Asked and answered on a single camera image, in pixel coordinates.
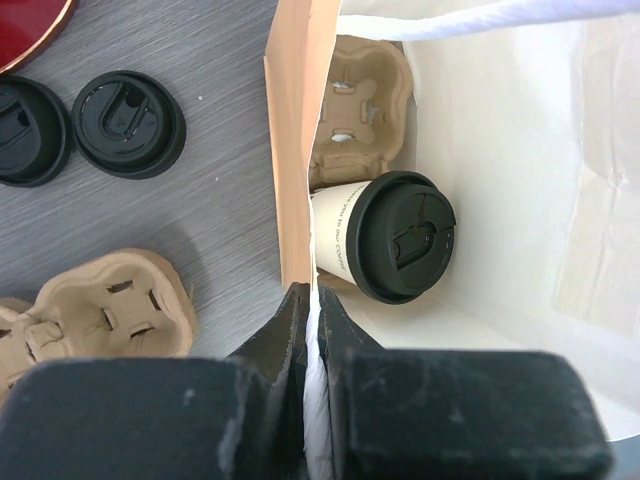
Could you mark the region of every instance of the red object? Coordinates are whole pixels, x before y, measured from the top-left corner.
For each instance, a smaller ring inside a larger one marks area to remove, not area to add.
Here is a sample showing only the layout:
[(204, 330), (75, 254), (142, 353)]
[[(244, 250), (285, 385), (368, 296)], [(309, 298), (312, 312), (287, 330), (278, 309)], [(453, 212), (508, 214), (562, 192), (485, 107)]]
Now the red object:
[(27, 62), (67, 25), (76, 0), (0, 0), (0, 73)]

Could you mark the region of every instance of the white rope handle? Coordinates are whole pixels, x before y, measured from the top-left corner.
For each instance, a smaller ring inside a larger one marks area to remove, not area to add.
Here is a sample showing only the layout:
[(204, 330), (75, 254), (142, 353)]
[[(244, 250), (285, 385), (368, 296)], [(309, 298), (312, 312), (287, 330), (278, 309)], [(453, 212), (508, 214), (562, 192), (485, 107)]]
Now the white rope handle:
[(640, 0), (502, 0), (420, 20), (341, 15), (338, 35), (371, 40), (434, 40), (506, 27), (610, 17), (640, 10)]

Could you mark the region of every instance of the gray wooden table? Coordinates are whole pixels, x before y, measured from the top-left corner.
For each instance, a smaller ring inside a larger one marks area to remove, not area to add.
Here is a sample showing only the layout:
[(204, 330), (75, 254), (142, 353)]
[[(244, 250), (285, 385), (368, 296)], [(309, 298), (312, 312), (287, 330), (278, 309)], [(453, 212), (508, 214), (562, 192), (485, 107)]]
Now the gray wooden table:
[(19, 74), (67, 107), (91, 79), (130, 69), (176, 97), (182, 157), (149, 180), (77, 152), (36, 189), (0, 188), (0, 296), (33, 301), (54, 275), (124, 247), (169, 259), (189, 290), (195, 355), (233, 351), (282, 299), (262, 56), (275, 0), (80, 0), (69, 27)]

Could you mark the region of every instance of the cup lid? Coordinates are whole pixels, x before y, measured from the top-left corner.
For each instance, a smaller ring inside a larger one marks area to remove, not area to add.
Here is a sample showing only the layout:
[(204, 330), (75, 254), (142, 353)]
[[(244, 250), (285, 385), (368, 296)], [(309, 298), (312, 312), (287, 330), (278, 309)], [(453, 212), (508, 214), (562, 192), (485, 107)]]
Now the cup lid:
[(53, 180), (71, 153), (69, 115), (40, 83), (0, 78), (0, 183), (37, 187)]
[(347, 227), (357, 285), (384, 303), (417, 298), (446, 270), (455, 223), (453, 207), (423, 175), (381, 175), (356, 201)]
[(184, 148), (180, 106), (156, 80), (138, 72), (105, 73), (85, 86), (71, 112), (78, 148), (94, 166), (117, 177), (164, 173)]

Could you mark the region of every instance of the white paper cup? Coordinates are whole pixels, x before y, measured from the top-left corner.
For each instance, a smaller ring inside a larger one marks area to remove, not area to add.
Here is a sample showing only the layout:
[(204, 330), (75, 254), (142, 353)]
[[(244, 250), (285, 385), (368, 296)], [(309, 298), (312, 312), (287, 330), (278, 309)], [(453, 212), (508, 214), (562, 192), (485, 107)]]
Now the white paper cup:
[(424, 176), (389, 172), (312, 195), (316, 263), (385, 303), (431, 288), (453, 250), (453, 208)]

